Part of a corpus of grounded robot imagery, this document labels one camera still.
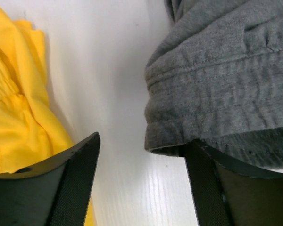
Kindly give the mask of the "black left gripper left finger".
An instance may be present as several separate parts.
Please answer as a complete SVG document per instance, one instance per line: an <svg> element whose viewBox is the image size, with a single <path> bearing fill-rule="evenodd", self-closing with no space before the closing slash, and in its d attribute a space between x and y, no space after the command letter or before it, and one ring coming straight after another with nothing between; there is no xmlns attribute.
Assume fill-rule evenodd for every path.
<svg viewBox="0 0 283 226"><path fill-rule="evenodd" d="M44 161L0 174L0 226L82 226L99 152L95 132Z"/></svg>

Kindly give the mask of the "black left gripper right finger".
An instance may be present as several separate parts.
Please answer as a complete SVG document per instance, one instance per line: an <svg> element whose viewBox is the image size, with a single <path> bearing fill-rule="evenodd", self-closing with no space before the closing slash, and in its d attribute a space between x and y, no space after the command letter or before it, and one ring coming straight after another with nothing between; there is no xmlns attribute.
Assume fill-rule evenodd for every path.
<svg viewBox="0 0 283 226"><path fill-rule="evenodd" d="M194 140L183 146L198 225L283 226L283 173Z"/></svg>

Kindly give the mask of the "yellow shorts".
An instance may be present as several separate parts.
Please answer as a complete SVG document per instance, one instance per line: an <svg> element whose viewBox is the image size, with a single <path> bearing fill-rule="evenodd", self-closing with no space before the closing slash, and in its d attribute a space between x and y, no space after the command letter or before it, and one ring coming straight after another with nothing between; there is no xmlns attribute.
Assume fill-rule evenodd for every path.
<svg viewBox="0 0 283 226"><path fill-rule="evenodd" d="M76 145L50 110L45 56L43 32L0 8L0 174ZM90 199L83 226L94 224Z"/></svg>

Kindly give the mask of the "grey shorts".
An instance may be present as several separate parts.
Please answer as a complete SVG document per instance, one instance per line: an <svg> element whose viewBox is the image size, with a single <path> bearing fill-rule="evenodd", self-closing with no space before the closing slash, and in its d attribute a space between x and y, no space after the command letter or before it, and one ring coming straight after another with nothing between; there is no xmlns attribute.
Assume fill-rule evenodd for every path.
<svg viewBox="0 0 283 226"><path fill-rule="evenodd" d="M283 169L283 0L168 0L174 22L145 69L145 149L199 139Z"/></svg>

